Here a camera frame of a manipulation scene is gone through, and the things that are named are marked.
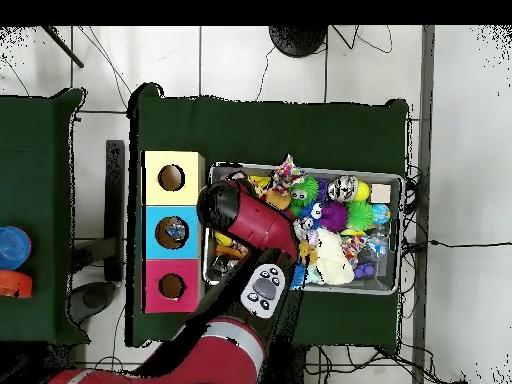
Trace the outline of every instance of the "plastic bin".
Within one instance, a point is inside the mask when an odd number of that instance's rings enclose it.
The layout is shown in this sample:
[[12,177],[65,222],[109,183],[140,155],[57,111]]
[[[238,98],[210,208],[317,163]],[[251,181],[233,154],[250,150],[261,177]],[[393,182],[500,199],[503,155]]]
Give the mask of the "plastic bin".
[[[211,166],[209,181],[219,181],[236,171],[244,171],[248,175],[268,176],[275,165],[233,164],[217,162]],[[310,175],[318,178],[334,179],[340,175],[353,175],[368,184],[387,184],[391,186],[391,202],[388,204],[391,219],[388,225],[389,248],[388,253],[376,264],[376,271],[372,277],[354,279],[348,284],[331,286],[328,284],[306,284],[305,291],[359,293],[366,295],[389,295],[400,284],[401,243],[403,233],[403,205],[405,202],[405,182],[399,175],[379,174],[371,172],[355,172],[330,169],[303,168]],[[203,279],[206,283],[215,285],[218,281],[211,272],[215,261],[215,239],[210,229],[205,229],[204,255],[202,264]]]

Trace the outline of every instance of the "orange container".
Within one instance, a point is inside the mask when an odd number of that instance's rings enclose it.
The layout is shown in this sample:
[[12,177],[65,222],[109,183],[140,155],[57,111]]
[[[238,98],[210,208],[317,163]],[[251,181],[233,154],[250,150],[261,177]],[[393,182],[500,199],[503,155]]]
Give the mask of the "orange container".
[[32,278],[21,272],[0,270],[0,296],[31,297]]

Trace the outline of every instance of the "circular hole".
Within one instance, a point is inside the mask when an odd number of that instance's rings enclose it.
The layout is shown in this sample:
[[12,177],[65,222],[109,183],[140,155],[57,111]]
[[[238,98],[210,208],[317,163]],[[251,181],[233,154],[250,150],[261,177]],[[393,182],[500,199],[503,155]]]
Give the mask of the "circular hole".
[[158,173],[158,184],[166,191],[178,191],[185,184],[185,173],[178,165],[166,165]]
[[166,249],[179,249],[188,240],[188,225],[177,216],[163,218],[155,229],[158,244]]
[[179,299],[185,291],[185,282],[179,275],[167,274],[158,282],[158,289],[167,299]]

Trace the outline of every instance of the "green table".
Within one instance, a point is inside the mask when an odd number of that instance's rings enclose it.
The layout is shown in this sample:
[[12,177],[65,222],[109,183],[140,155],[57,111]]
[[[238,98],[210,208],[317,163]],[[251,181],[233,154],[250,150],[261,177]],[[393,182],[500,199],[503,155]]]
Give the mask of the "green table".
[[87,341],[66,313],[70,121],[83,97],[81,89],[52,98],[0,96],[0,226],[21,227],[31,237],[32,254],[19,271],[33,279],[30,299],[0,296],[1,341]]
[[[403,176],[407,114],[403,100],[366,106],[173,99],[163,98],[159,86],[145,84],[130,99],[129,207],[140,217],[142,150],[197,151],[207,169],[216,161],[277,165],[290,153],[303,167]],[[141,313],[140,219],[129,218],[128,227],[128,237],[135,237],[135,268],[127,271],[127,317],[133,317],[126,324],[127,343],[140,346],[146,340],[169,340],[186,315]],[[394,353],[397,304],[398,292],[388,296],[305,292],[294,342],[380,345]]]

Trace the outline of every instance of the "purple toy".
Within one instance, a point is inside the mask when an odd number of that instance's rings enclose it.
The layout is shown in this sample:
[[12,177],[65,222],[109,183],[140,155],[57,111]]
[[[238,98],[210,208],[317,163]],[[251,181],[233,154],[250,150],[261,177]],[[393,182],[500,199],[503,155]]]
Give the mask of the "purple toy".
[[358,265],[354,270],[355,278],[371,277],[375,272],[373,264]]
[[318,183],[318,194],[315,202],[325,203],[327,199],[327,186],[329,185],[329,180],[325,178],[317,178],[316,182]]
[[329,202],[322,208],[320,225],[332,233],[338,233],[347,226],[348,210],[343,203]]

